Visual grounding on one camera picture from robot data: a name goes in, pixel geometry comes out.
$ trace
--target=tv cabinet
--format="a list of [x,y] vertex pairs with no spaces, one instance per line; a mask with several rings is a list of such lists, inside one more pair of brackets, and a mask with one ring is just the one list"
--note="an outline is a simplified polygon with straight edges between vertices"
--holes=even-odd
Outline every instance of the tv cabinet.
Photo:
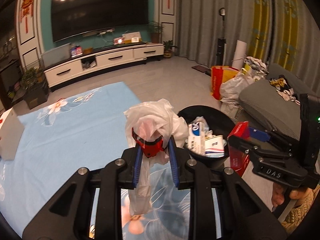
[[[145,61],[148,57],[152,56],[158,56],[160,59],[160,56],[163,54],[163,44],[153,43],[111,49],[105,48],[105,50],[99,49],[99,52],[81,55],[77,58],[64,61],[63,63],[47,67],[44,69],[44,74],[47,78],[49,87],[52,88],[71,79],[109,67]],[[82,63],[85,62],[86,59],[92,62],[93,58],[95,58],[97,65],[89,69],[84,69]]]

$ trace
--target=toothpaste box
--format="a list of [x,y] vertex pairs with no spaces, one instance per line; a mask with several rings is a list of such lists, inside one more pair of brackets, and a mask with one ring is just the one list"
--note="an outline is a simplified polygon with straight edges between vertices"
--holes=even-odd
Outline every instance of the toothpaste box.
[[218,135],[204,141],[206,157],[219,158],[224,156],[223,136]]
[[200,155],[204,155],[205,132],[202,122],[191,123],[189,127],[188,148]]

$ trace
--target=doormat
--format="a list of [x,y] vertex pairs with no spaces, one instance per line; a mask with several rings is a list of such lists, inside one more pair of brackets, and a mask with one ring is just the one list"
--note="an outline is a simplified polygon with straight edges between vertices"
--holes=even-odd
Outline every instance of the doormat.
[[191,68],[193,68],[193,69],[195,69],[195,70],[197,70],[197,71],[200,71],[201,73],[205,73],[205,72],[208,70],[208,68],[203,67],[203,66],[200,66],[200,65],[193,66],[193,67],[191,67]]

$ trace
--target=red box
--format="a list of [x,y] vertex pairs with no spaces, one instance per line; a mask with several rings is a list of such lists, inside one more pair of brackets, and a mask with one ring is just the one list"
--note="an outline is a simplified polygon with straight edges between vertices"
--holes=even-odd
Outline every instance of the red box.
[[[229,136],[231,135],[235,135],[243,139],[248,139],[250,137],[249,122],[238,122],[229,134]],[[242,176],[250,162],[249,155],[244,154],[243,152],[231,147],[230,145],[228,145],[228,147],[230,155],[230,166],[236,173],[238,173],[239,176]]]

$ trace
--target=white paper roll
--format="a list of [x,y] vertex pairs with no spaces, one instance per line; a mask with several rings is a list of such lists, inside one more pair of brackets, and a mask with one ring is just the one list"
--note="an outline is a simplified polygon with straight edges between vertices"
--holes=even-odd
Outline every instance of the white paper roll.
[[247,50],[247,44],[243,41],[237,40],[236,51],[233,57],[232,67],[240,70],[243,66],[245,53]]

